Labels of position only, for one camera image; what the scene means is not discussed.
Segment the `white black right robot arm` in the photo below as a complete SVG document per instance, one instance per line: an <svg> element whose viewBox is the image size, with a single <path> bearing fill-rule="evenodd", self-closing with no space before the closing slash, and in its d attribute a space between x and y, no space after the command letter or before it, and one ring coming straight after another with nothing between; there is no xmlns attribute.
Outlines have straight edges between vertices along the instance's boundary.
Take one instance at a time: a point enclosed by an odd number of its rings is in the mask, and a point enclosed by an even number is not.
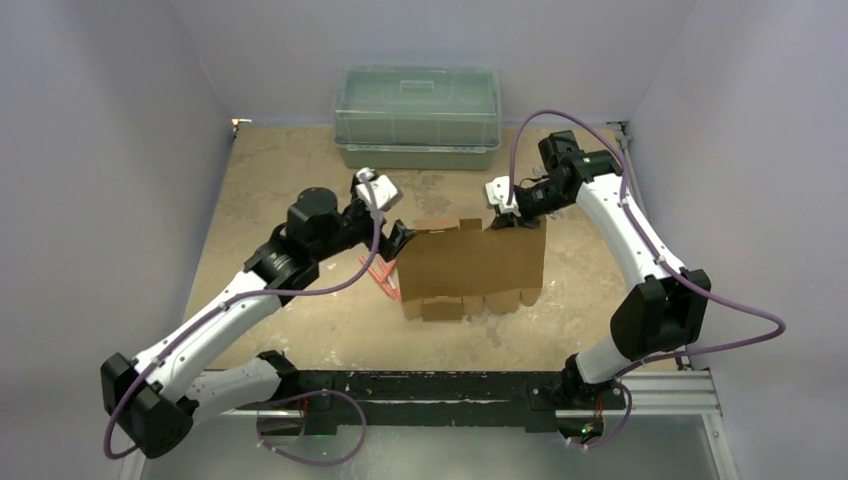
<svg viewBox="0 0 848 480"><path fill-rule="evenodd" d="M539 390L558 408L588 409L626 367L698 339L707 300L688 286L709 290L711 281L671 254L651 227L633 226L644 216L623 191L623 170L611 152L586 152L569 131L550 134L538 149L543 172L531 186L507 176L485 184L486 201L496 213L493 228L538 228L544 216L577 205L600 230L628 290L609 334L570 356L559 381Z"/></svg>

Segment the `brown cardboard box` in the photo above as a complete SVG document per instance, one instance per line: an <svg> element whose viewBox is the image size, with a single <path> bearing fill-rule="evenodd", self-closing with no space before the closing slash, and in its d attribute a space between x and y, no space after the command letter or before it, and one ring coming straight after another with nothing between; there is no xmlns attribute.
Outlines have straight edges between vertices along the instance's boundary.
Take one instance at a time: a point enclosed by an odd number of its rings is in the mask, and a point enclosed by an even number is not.
<svg viewBox="0 0 848 480"><path fill-rule="evenodd" d="M534 305L543 288L546 222L492 230L480 218L414 222L396 257L406 319L458 321Z"/></svg>

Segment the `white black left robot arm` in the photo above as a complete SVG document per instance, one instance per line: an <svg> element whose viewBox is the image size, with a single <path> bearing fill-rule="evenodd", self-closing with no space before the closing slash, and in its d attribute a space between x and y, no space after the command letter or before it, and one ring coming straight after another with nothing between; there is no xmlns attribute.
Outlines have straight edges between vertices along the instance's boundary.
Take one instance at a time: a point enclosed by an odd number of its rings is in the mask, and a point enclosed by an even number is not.
<svg viewBox="0 0 848 480"><path fill-rule="evenodd" d="M102 451L110 460L136 451L169 453L191 429L239 407L267 402L284 409L302 399L298 370L281 352L208 372L210 363L255 325L293 299L330 296L354 285L377 257L390 260L411 239L402 221L382 232L385 215L402 199L385 176L355 180L351 201L337 206L323 187L302 191L287 219L249 257L224 289L164 339L100 367L109 416Z"/></svg>

